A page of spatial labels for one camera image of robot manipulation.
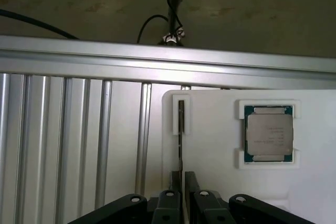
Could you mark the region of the white parts rack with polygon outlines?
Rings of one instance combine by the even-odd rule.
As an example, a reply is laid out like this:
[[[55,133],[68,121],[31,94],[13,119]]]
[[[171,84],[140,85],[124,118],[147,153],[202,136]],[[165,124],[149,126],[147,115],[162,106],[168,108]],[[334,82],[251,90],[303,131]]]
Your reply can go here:
[[[224,198],[245,194],[316,224],[336,224],[336,90],[169,91],[163,106],[163,179],[179,169]],[[293,106],[293,161],[244,162],[244,106]]]

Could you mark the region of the silver CPU chip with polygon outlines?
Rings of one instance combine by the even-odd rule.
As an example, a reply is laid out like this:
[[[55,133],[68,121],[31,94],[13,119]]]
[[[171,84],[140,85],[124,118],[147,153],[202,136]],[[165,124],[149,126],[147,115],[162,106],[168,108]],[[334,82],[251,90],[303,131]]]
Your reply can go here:
[[[293,161],[293,106],[244,106],[244,162]]]

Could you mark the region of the silver pole base clamp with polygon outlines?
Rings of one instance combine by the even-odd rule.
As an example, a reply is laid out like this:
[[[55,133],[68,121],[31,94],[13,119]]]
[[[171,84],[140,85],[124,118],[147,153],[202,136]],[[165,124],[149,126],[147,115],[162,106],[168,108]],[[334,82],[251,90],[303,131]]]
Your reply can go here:
[[[184,36],[185,32],[183,28],[179,28],[174,34],[165,35],[158,43],[158,45],[183,47],[182,38],[184,38]]]

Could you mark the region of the black stand pole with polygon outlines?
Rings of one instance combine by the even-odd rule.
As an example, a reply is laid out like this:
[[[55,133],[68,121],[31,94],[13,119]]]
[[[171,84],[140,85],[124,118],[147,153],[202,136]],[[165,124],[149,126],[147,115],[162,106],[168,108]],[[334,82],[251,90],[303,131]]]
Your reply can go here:
[[[181,22],[177,15],[180,0],[166,0],[166,1],[169,6],[169,14],[168,14],[169,34],[174,34],[181,26]]]

